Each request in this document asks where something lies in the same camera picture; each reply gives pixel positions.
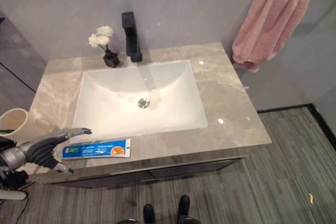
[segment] gray carpet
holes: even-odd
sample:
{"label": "gray carpet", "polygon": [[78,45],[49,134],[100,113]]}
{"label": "gray carpet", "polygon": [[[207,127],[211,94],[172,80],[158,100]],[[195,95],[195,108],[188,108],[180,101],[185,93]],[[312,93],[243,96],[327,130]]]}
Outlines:
{"label": "gray carpet", "polygon": [[[222,171],[111,189],[33,185],[20,223],[142,220],[146,203],[154,205],[158,223],[175,223],[183,194],[192,200],[190,215],[203,224],[336,223],[336,152],[308,110],[260,117],[273,143]],[[0,223],[15,223],[24,204],[3,203]]]}

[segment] white cup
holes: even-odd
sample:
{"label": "white cup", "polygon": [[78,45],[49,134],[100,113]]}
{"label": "white cup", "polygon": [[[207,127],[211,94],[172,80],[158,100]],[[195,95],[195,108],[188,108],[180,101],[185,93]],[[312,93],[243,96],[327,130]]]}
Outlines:
{"label": "white cup", "polygon": [[[24,109],[16,108],[0,116],[0,136],[14,142],[25,143],[35,140],[39,136],[56,130],[57,127],[48,120],[34,118]],[[14,130],[10,133],[1,133],[3,130]]]}

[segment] marble countertop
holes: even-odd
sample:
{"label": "marble countertop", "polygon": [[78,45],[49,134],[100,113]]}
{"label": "marble countertop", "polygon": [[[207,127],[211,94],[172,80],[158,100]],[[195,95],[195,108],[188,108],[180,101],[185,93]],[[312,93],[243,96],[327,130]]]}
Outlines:
{"label": "marble countertop", "polygon": [[[132,63],[119,56],[121,68]],[[130,158],[94,158],[62,161],[75,175],[48,173],[44,182],[73,180],[112,172],[198,162],[209,159],[243,157],[256,146],[271,140],[244,90],[221,43],[191,45],[143,52],[141,65],[188,60],[203,103],[208,125],[201,129],[155,133],[132,137]],[[72,127],[82,75],[85,71],[108,68],[102,56],[51,60],[42,77],[30,114]],[[61,144],[59,151],[69,143]],[[43,174],[48,169],[32,164],[29,174]]]}

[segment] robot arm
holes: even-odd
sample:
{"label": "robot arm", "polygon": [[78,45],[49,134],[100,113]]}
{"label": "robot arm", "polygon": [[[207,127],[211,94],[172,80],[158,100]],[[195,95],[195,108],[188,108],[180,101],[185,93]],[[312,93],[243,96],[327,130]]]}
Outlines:
{"label": "robot arm", "polygon": [[3,180],[10,178],[16,169],[26,163],[35,163],[60,173],[73,173],[71,168],[54,159],[53,149],[74,136],[91,133],[87,128],[62,129],[45,135],[38,141],[9,148],[0,153],[0,177]]}

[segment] pink towel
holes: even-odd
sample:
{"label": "pink towel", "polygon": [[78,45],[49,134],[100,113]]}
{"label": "pink towel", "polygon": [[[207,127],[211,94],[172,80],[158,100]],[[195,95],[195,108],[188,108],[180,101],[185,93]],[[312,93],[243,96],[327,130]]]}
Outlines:
{"label": "pink towel", "polygon": [[309,0],[253,0],[232,45],[234,67],[257,72],[283,48],[308,4]]}

